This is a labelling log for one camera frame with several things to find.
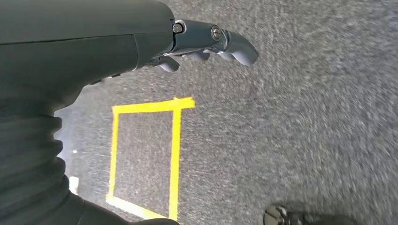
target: robotic hand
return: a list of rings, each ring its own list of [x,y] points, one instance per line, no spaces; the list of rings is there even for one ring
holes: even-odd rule
[[[129,225],[69,192],[54,139],[85,85],[160,66],[170,56],[216,53],[244,65],[258,57],[241,35],[209,23],[175,20],[155,0],[0,1],[0,224]],[[146,220],[140,225],[176,225]]]
[[[179,64],[170,55],[189,56],[195,60],[207,60],[216,53],[226,60],[238,60],[246,66],[256,62],[258,53],[243,36],[223,30],[217,25],[191,20],[177,20],[173,25],[174,45],[170,52],[156,55],[146,66],[160,66],[175,72]]]

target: gray carpet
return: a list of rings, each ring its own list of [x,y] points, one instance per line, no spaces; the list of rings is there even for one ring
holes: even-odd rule
[[[179,59],[175,74],[144,68],[86,88],[58,113],[65,151],[77,150],[67,173],[80,178],[82,197],[137,220],[105,203],[111,107],[192,96],[196,107],[182,115],[179,222],[260,225],[268,204],[293,201],[362,225],[398,223],[396,0],[164,1],[176,18],[244,34],[259,61]],[[120,197],[161,214],[169,117],[121,120],[132,141],[121,142],[117,167]]]

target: screw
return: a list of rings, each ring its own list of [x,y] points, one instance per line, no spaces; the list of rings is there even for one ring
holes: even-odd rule
[[[214,41],[219,41],[221,39],[221,29],[217,26],[212,27],[212,38]]]
[[[184,31],[184,27],[180,23],[176,23],[173,25],[173,32],[178,34]]]

